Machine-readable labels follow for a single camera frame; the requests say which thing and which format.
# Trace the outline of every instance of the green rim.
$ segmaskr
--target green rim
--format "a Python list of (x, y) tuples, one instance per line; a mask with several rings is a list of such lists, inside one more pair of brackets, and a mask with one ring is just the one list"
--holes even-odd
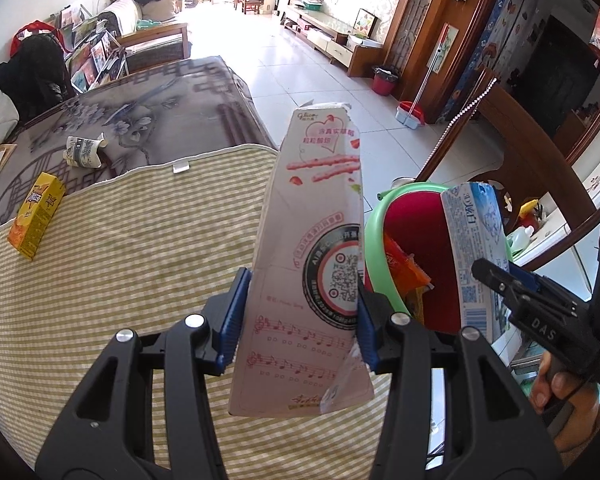
[(404, 186), (392, 189), (387, 193), (376, 206), (369, 220), (365, 225), (365, 265), (366, 272), (371, 281), (371, 285), (375, 292), (384, 294), (391, 303), (391, 306), (396, 312), (405, 312), (408, 314), (404, 302), (395, 288), (394, 280), (389, 271), (389, 265), (386, 262), (384, 254), (384, 243), (382, 241), (382, 231), (384, 229), (384, 216), (386, 215), (391, 202), (407, 193), (417, 191), (432, 191), (442, 193), (448, 189), (447, 186), (440, 184), (432, 184), (430, 182), (414, 182), (413, 184), (405, 184)]

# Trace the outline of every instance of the door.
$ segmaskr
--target door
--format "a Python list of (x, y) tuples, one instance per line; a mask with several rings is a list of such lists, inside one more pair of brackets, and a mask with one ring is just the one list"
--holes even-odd
[(569, 110), (583, 104), (600, 74), (596, 55), (553, 16), (513, 97), (553, 138)]

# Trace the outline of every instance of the plastic bottle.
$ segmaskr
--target plastic bottle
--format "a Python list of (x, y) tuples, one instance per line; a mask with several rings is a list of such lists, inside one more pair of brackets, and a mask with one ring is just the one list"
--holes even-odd
[(511, 252), (513, 254), (519, 253), (520, 251), (524, 251), (527, 247), (529, 247), (529, 244), (531, 243), (531, 236), (533, 235), (533, 233), (533, 227), (520, 226), (509, 236), (507, 236), (507, 242), (511, 247)]

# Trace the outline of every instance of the musical staff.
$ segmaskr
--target musical staff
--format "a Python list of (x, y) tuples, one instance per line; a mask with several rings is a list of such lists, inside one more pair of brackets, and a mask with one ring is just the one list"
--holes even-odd
[(263, 366), (269, 368), (277, 368), (278, 370), (287, 370), (295, 374), (304, 374), (309, 379), (326, 379), (334, 380), (336, 378), (336, 372), (333, 370), (327, 370), (307, 363), (301, 363), (298, 361), (289, 361), (288, 359), (278, 359), (273, 355), (263, 356), (256, 352), (251, 352), (247, 357), (247, 366), (253, 368), (254, 366)]
[(281, 320), (273, 321), (268, 317), (258, 316), (253, 327), (253, 332), (278, 332), (286, 335), (298, 336), (304, 341), (310, 341), (315, 345), (324, 345), (328, 348), (338, 348), (345, 350), (347, 342), (345, 339), (337, 336), (331, 336), (317, 330), (311, 330), (302, 326), (297, 326), (292, 323), (283, 323)]

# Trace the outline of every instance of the hand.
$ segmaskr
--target hand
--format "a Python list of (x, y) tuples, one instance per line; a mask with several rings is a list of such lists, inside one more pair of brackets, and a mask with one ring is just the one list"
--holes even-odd
[[(573, 374), (561, 372), (556, 374), (549, 384), (546, 374), (551, 364), (551, 358), (549, 352), (544, 352), (538, 376), (531, 388), (529, 400), (538, 415), (544, 411), (544, 406), (551, 398), (552, 393), (558, 399), (564, 399), (582, 382), (582, 379)], [(573, 404), (573, 413), (554, 440), (555, 447), (561, 453), (586, 442), (592, 435), (600, 405), (598, 386), (591, 383), (585, 384), (568, 402)]]

